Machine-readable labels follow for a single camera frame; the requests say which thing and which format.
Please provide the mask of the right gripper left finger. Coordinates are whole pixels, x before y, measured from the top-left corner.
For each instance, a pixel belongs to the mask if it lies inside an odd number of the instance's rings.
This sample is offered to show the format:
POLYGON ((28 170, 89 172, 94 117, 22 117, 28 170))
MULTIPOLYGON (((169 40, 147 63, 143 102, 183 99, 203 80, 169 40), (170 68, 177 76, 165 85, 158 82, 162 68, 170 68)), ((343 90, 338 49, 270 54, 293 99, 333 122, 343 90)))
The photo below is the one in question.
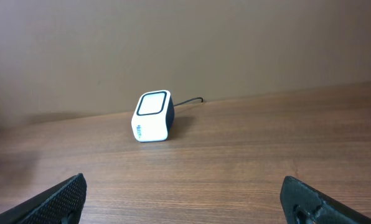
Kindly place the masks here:
POLYGON ((82 173, 0 214, 0 224, 78 224, 87 197, 82 173))

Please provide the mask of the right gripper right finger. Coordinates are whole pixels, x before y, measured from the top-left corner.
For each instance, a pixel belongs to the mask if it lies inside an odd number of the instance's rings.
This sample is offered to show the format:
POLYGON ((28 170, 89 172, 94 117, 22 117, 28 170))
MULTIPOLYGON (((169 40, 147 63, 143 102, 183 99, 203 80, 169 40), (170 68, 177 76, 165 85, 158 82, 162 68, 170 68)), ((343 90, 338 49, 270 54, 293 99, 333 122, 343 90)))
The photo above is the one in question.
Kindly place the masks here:
POLYGON ((292 176, 283 180, 280 202, 287 224, 371 224, 371 218, 292 176))

